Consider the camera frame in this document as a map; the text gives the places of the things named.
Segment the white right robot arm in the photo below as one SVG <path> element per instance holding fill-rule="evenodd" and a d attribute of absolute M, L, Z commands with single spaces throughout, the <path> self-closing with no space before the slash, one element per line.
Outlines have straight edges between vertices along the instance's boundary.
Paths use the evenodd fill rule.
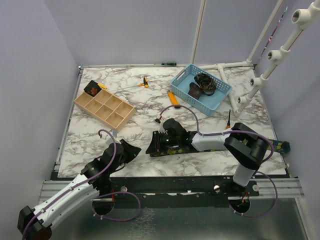
<path fill-rule="evenodd" d="M 238 161 L 229 189 L 240 196 L 248 189 L 248 183 L 263 163 L 266 151 L 274 151 L 272 142 L 245 124 L 237 122 L 221 132 L 200 133 L 188 131 L 170 118 L 152 132 L 151 143 L 145 153 L 151 157 L 175 154 L 229 151 Z"/>

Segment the blue yellow floral tie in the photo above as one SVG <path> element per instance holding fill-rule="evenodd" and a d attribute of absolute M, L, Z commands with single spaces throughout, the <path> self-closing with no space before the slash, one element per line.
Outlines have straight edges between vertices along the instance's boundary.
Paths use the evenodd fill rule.
<path fill-rule="evenodd" d="M 288 154 L 291 151 L 290 143 L 288 141 L 280 141 L 270 139 L 274 151 L 280 154 Z M 162 157 L 169 155 L 178 155 L 178 154 L 191 154 L 191 153 L 199 153 L 194 147 L 169 147 L 167 149 L 162 149 L 160 151 L 156 151 L 153 149 L 147 149 L 145 152 L 147 155 L 151 157 Z"/>

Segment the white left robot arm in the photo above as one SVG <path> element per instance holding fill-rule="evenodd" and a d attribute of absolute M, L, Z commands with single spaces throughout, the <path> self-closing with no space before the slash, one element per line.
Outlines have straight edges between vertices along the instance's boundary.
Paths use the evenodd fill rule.
<path fill-rule="evenodd" d="M 31 208 L 25 206 L 19 212 L 17 229 L 24 240 L 48 240 L 53 227 L 84 203 L 106 197 L 113 192 L 110 175 L 118 167 L 134 160 L 141 148 L 121 139 L 111 143 L 103 154 L 85 167 L 66 187 L 43 203 Z"/>

